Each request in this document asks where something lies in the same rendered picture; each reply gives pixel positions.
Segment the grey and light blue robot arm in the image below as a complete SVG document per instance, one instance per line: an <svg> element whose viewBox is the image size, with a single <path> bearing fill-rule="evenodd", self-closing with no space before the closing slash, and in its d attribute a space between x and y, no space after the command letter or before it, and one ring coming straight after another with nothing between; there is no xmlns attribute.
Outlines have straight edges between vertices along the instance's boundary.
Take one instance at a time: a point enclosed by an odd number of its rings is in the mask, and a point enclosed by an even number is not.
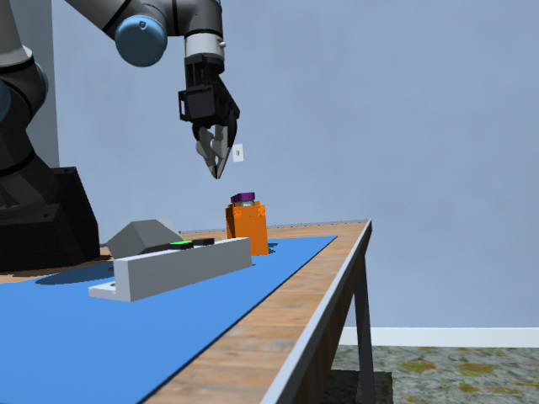
<svg viewBox="0 0 539 404"><path fill-rule="evenodd" d="M168 36L184 36L185 57L225 61L221 0L65 1L108 35L132 66L160 61ZM0 220L41 209L59 190L26 133L48 88L43 68L21 44L9 0L0 0Z"/></svg>

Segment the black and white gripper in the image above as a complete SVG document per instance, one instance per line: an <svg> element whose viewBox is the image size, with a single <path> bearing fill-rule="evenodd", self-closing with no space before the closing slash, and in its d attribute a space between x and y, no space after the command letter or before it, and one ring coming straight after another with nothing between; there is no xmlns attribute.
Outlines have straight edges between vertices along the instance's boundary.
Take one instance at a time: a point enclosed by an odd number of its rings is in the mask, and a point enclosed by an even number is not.
<svg viewBox="0 0 539 404"><path fill-rule="evenodd" d="M225 71L224 61L202 54L186 57L184 70L186 89L178 92L179 118L193 124L196 151L203 156L214 179L220 179L237 134L236 111L231 110L232 101L216 85L216 74ZM184 114L181 101L184 101ZM207 130L212 125L216 126L215 137Z"/></svg>

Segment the blue flat mat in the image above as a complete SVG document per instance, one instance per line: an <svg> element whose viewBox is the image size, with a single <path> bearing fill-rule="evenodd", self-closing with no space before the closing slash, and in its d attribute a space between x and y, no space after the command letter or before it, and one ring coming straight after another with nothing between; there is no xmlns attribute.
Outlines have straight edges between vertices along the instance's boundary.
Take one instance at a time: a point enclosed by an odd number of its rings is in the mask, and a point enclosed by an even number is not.
<svg viewBox="0 0 539 404"><path fill-rule="evenodd" d="M0 284L0 404L144 404L337 237L133 302L89 296L113 261Z"/></svg>

